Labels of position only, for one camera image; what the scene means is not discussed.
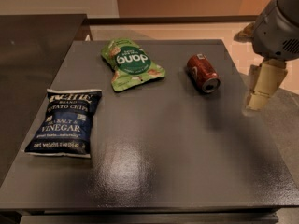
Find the gray tabletop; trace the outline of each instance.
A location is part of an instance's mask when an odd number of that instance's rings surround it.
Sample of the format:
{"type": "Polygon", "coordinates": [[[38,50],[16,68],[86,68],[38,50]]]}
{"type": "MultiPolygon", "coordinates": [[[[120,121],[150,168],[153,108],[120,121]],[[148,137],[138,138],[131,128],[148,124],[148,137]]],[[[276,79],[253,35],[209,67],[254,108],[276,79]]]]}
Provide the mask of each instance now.
{"type": "Polygon", "coordinates": [[[45,99],[0,189],[0,208],[201,212],[299,205],[268,128],[260,115],[244,113],[247,90],[222,41],[137,43],[166,78],[120,93],[100,57],[106,42],[73,43],[51,87],[103,90],[92,158],[21,152],[44,118],[45,99]],[[221,76],[209,95],[185,71],[198,52],[221,76]]]}

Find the snack bag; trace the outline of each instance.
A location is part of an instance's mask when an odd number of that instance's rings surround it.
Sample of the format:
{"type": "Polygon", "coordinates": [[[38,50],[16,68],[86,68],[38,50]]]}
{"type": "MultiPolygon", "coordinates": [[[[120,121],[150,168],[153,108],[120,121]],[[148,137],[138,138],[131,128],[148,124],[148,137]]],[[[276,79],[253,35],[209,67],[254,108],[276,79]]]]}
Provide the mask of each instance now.
{"type": "Polygon", "coordinates": [[[101,90],[47,90],[46,117],[24,152],[42,156],[90,158],[93,115],[101,90]]]}
{"type": "Polygon", "coordinates": [[[101,55],[115,71],[111,80],[114,91],[124,91],[151,79],[165,77],[165,70],[130,39],[111,40],[102,48],[101,55]]]}

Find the aluminum can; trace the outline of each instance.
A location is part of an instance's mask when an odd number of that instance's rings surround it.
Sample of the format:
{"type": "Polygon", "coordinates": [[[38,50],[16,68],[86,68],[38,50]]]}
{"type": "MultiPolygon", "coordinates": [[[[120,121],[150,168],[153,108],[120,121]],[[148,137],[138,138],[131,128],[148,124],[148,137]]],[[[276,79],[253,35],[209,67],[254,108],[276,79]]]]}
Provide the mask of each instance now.
{"type": "Polygon", "coordinates": [[[193,55],[187,62],[187,69],[197,88],[204,93],[212,93],[221,84],[219,75],[203,54],[193,55]]]}

